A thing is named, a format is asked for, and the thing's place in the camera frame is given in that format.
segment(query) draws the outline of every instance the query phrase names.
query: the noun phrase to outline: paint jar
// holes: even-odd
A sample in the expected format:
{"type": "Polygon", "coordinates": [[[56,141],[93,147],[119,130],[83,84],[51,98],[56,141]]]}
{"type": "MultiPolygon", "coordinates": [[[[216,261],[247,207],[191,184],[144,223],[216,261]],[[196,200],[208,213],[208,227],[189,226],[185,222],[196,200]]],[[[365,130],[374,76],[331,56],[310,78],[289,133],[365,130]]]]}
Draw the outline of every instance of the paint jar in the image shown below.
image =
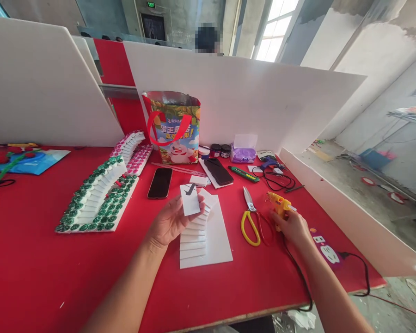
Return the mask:
{"type": "Polygon", "coordinates": [[[209,157],[211,158],[219,157],[221,151],[222,151],[222,146],[217,143],[213,143],[211,145],[211,152],[209,154],[209,157]]]}
{"type": "Polygon", "coordinates": [[[220,151],[220,156],[223,158],[230,157],[231,154],[231,146],[230,145],[222,145],[222,150],[220,151]]]}
{"type": "Polygon", "coordinates": [[[209,148],[205,146],[199,146],[199,157],[202,160],[207,160],[209,158],[209,148]]]}

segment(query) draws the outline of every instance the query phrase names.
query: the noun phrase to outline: smartphone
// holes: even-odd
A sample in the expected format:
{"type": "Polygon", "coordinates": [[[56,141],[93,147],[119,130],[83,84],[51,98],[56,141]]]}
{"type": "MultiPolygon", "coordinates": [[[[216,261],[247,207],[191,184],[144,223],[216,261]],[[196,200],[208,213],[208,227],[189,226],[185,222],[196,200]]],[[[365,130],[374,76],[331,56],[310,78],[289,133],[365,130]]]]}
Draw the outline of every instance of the smartphone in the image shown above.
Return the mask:
{"type": "Polygon", "coordinates": [[[148,199],[164,199],[168,197],[171,176],[172,169],[157,169],[153,181],[151,182],[151,186],[149,187],[148,199]]]}

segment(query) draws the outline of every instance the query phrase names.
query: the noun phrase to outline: metal bracket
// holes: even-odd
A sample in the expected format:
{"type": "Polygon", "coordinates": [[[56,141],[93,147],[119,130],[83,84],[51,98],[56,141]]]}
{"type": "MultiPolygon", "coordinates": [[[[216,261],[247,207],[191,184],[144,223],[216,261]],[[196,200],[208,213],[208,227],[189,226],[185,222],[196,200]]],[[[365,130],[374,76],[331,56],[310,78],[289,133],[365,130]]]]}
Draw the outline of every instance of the metal bracket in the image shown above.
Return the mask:
{"type": "Polygon", "coordinates": [[[99,84],[103,95],[106,98],[115,99],[139,99],[137,88],[134,86],[121,86],[121,85],[110,85],[110,84],[99,84]]]}

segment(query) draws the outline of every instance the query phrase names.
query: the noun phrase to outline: paper staircase model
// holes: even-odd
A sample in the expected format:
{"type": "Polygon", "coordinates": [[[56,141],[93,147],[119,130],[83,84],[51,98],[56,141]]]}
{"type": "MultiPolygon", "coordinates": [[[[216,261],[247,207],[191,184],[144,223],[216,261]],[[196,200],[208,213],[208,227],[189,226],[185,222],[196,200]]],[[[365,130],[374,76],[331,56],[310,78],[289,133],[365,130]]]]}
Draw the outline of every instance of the paper staircase model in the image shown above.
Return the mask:
{"type": "Polygon", "coordinates": [[[75,192],[55,231],[115,231],[138,183],[137,176],[125,175],[126,170],[122,156],[99,166],[75,192]]]}
{"type": "Polygon", "coordinates": [[[129,175],[140,176],[153,151],[151,144],[138,146],[144,139],[143,131],[135,130],[121,139],[110,154],[110,157],[123,157],[129,175]]]}
{"type": "Polygon", "coordinates": [[[232,261],[219,198],[205,189],[206,209],[180,235],[180,268],[232,261]]]}

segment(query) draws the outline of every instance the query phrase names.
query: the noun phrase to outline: red tablecloth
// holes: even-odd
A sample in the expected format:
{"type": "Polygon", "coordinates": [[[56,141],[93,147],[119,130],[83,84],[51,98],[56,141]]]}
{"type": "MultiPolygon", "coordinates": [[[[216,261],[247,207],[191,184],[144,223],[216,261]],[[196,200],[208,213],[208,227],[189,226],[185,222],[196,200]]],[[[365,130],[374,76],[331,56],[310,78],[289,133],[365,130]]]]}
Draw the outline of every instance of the red tablecloth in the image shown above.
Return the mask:
{"type": "MultiPolygon", "coordinates": [[[[116,232],[55,234],[71,196],[110,151],[72,149],[40,176],[6,176],[17,182],[0,188],[0,332],[79,331],[166,203],[147,199],[156,169],[148,164],[116,232]]],[[[159,159],[155,152],[150,161],[159,159]]],[[[246,169],[246,165],[236,166],[246,169]]],[[[202,170],[199,165],[186,167],[202,170]]],[[[174,172],[170,197],[177,195],[179,185],[189,178],[174,172]]],[[[307,302],[280,235],[272,247],[252,247],[241,234],[240,219],[246,209],[243,186],[247,186],[257,209],[266,212],[270,208],[264,203],[267,185],[264,181],[253,184],[238,175],[234,179],[233,185],[218,190],[207,187],[219,195],[233,261],[180,270],[179,239],[172,242],[157,274],[141,332],[174,331],[307,302]]],[[[281,195],[335,250],[361,255],[306,189],[281,195]]],[[[250,227],[247,232],[252,235],[250,227]]],[[[385,284],[371,265],[369,269],[371,286],[385,284]]],[[[356,258],[346,259],[336,275],[348,292],[366,287],[363,264],[356,258]]]]}

